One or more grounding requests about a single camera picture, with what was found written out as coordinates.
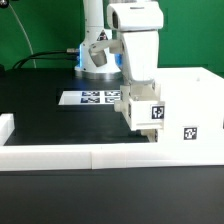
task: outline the white block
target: white block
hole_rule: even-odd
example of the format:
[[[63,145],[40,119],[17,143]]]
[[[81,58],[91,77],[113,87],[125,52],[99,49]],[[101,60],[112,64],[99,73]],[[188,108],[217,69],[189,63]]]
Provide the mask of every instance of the white block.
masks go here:
[[[97,145],[0,146],[0,171],[91,169]]]
[[[13,114],[0,116],[0,146],[3,146],[15,129]]]
[[[159,142],[181,144],[185,129],[189,129],[190,135],[196,131],[197,141],[215,141],[224,134],[221,77],[204,68],[158,69],[155,93],[165,102],[164,129],[158,130]]]

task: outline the black tabletop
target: black tabletop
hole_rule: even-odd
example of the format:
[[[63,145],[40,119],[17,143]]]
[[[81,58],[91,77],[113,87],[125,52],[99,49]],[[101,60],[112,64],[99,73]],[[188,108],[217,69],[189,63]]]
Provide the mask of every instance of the black tabletop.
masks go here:
[[[62,69],[8,71],[0,110],[15,113],[16,132],[7,145],[146,141],[113,106],[57,105],[63,89],[120,83],[77,80]],[[0,172],[0,204],[2,224],[223,224],[224,167]]]
[[[59,106],[63,91],[119,90],[114,81],[75,78],[66,69],[10,70],[0,79],[0,112],[15,114],[6,145],[146,142],[113,105]]]

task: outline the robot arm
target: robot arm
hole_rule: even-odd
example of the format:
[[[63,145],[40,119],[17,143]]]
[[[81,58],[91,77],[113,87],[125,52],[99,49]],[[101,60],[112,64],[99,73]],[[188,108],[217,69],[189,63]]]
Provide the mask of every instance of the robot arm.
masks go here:
[[[107,22],[117,33],[115,40],[105,41],[90,47],[93,61],[99,66],[102,60],[102,49],[112,48],[112,53],[122,54],[122,73],[129,83],[150,83],[153,80],[158,62],[159,37],[158,29],[163,27],[163,13],[157,2],[113,0],[107,7]]]
[[[164,107],[152,90],[163,13],[156,1],[110,0],[109,3],[107,22],[116,32],[116,39],[93,44],[89,52],[98,66],[106,63],[106,48],[121,55],[125,85],[121,86],[121,100],[115,101],[115,111],[122,112],[131,130],[141,130],[149,136],[149,130],[163,128],[162,112],[159,119],[149,119],[152,104],[161,111]]]
[[[104,28],[103,2],[102,0],[83,0],[85,12],[85,39],[80,44],[80,62],[75,67],[76,74],[91,79],[114,79],[120,76],[114,55],[105,50],[101,58],[107,60],[103,66],[94,64],[89,54],[90,45],[112,38],[112,31]]]

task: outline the green background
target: green background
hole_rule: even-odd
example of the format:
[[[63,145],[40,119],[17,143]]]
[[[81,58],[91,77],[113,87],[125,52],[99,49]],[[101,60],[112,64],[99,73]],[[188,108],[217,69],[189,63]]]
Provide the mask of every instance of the green background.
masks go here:
[[[78,47],[84,39],[82,0],[12,2],[34,52]],[[159,67],[203,66],[224,76],[224,1],[160,0]],[[7,69],[30,55],[24,35],[8,8],[0,10],[0,63]],[[37,61],[38,68],[71,67],[69,61]],[[32,62],[25,67],[33,67]]]

